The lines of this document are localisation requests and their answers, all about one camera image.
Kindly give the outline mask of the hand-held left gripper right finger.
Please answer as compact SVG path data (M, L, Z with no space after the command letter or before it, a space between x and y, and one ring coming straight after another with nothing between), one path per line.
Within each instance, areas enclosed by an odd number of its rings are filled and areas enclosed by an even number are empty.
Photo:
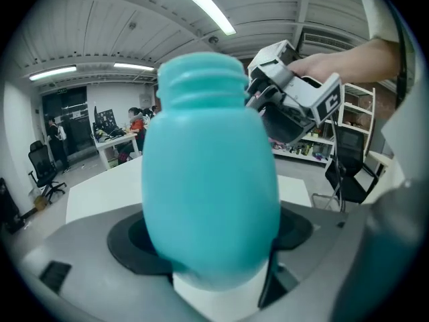
M279 275L288 293L248 321L331 321L336 299L361 243L367 208L349 214L283 202L316 229L291 251L278 254L286 269Z

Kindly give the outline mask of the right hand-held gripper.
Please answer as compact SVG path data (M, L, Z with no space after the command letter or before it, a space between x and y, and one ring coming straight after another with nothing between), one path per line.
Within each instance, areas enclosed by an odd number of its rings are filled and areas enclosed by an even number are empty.
M288 69L299 54L287 40L262 48L248 65L245 106L260 112L269 138L292 145L323 124L343 103L337 73L325 83Z

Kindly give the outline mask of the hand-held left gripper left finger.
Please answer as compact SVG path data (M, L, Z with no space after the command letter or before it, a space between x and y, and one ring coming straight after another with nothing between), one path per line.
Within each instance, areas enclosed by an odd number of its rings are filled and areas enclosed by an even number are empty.
M57 321L200 321L173 289L140 205L67 223L19 264L26 284Z

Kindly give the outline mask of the person's right hand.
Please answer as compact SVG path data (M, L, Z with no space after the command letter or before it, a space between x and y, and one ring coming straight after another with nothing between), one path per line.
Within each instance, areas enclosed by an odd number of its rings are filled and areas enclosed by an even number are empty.
M296 60L288 65L288 69L297 76L309 76L321 83L336 72L330 54L314 54Z

